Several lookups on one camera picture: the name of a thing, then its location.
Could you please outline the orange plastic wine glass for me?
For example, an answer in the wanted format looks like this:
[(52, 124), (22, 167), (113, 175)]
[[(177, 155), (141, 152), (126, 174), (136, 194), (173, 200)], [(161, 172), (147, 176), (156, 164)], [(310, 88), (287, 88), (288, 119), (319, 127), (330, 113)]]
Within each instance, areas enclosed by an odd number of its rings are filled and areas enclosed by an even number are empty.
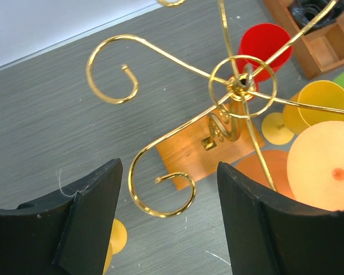
[(344, 122), (304, 130), (289, 151), (262, 152), (277, 192), (329, 211), (344, 210)]

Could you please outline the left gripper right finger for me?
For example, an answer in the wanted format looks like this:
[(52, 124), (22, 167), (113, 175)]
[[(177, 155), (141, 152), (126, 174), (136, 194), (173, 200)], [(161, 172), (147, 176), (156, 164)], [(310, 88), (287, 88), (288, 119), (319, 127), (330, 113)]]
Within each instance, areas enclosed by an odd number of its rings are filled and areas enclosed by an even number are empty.
[(233, 274), (344, 274), (344, 211), (297, 202), (223, 162), (217, 185)]

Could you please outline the gold wire wine glass rack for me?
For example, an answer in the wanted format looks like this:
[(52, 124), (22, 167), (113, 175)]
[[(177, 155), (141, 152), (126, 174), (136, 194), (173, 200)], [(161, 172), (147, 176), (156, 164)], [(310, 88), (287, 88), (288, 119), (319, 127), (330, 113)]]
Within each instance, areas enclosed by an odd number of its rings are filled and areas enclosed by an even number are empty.
[[(138, 160), (145, 154), (148, 150), (152, 149), (159, 143), (165, 141), (166, 139), (176, 135), (185, 128), (191, 126), (198, 120), (206, 117), (208, 119), (208, 126), (210, 130), (209, 142), (212, 143), (216, 136), (223, 136), (224, 124), (229, 124), (233, 130), (237, 129), (238, 123), (241, 119), (244, 119), (247, 123), (248, 132), (252, 140), (254, 149), (259, 157), (261, 166), (264, 170), (265, 176), (269, 181), (269, 186), (272, 190), (276, 187), (269, 173), (267, 164), (262, 156), (261, 149), (259, 147), (258, 141), (256, 139), (255, 130), (253, 129), (253, 124), (251, 122), (252, 118), (257, 117), (264, 113), (274, 102), (291, 105), (299, 108), (314, 109), (316, 111), (326, 111), (331, 113), (336, 113), (344, 115), (344, 109), (336, 109), (330, 107), (322, 107), (318, 105), (295, 103), (290, 100), (284, 100), (278, 98), (277, 95), (277, 77), (275, 72), (270, 67), (270, 65), (282, 55), (289, 47), (291, 47), (300, 37), (304, 36), (310, 29), (312, 29), (320, 20), (322, 20), (331, 10), (336, 6), (336, 1), (329, 1), (328, 4), (302, 29), (300, 29), (288, 42), (286, 42), (281, 48), (279, 48), (268, 60), (263, 61), (257, 57), (239, 54), (234, 55), (232, 52), (232, 44), (229, 37), (229, 30), (226, 20), (226, 11), (224, 1), (219, 1), (218, 5), (220, 7), (220, 17), (222, 31), (225, 37), (225, 44), (229, 57), (221, 61), (212, 71), (212, 73), (206, 73), (198, 68), (195, 68), (178, 58), (170, 55), (164, 50), (151, 44), (144, 38), (131, 35), (131, 34), (121, 34), (118, 36), (110, 37), (100, 44), (93, 50), (88, 58), (85, 73), (89, 87), (92, 89), (93, 93), (105, 101), (106, 103), (121, 105), (132, 100), (139, 91), (139, 82), (132, 71), (129, 69), (128, 65), (122, 66), (122, 71), (131, 80), (133, 87), (130, 95), (121, 99), (115, 99), (105, 95), (96, 85), (93, 79), (93, 64), (96, 59), (97, 54), (108, 44), (111, 44), (118, 40), (130, 40), (144, 45), (145, 47), (151, 49), (152, 51), (164, 56), (165, 58), (171, 60), (172, 62), (178, 64), (179, 66), (198, 74), (206, 79), (208, 79), (208, 90), (213, 101), (213, 105), (200, 113), (191, 120), (180, 125), (176, 129), (168, 132), (167, 134), (154, 140), (143, 149), (141, 149), (138, 154), (134, 157), (131, 162), (128, 171), (128, 189), (131, 199), (134, 201), (136, 206), (144, 211), (145, 213), (158, 217), (158, 218), (170, 218), (180, 215), (186, 211), (193, 203), (197, 188), (196, 182), (189, 174), (181, 171), (173, 172), (164, 176), (159, 176), (155, 178), (155, 183), (160, 184), (164, 180), (182, 177), (185, 178), (191, 187), (191, 194), (187, 202), (181, 207), (170, 211), (161, 212), (148, 207), (139, 197), (134, 184), (134, 169)], [(259, 92), (254, 92), (251, 90), (254, 84), (253, 78), (259, 74), (263, 69), (265, 69), (272, 79), (273, 90), (270, 96), (266, 94), (261, 94)]]

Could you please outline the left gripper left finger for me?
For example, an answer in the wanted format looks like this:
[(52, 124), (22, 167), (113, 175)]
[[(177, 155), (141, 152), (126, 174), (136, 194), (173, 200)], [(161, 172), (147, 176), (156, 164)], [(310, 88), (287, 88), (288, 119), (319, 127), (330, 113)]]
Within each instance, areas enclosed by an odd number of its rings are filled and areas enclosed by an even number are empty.
[(0, 209), (0, 274), (102, 274), (122, 173), (112, 159), (63, 189)]

